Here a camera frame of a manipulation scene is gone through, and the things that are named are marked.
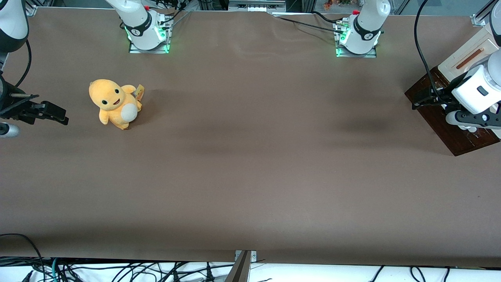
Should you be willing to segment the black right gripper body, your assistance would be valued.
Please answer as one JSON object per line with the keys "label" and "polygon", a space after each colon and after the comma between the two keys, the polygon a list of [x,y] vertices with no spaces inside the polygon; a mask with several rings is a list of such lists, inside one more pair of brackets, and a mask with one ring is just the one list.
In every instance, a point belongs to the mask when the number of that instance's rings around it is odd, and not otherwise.
{"label": "black right gripper body", "polygon": [[37,118],[41,118],[34,106],[36,103],[32,99],[39,95],[26,93],[14,93],[8,89],[1,90],[1,111],[2,119],[20,120],[24,123],[33,125]]}

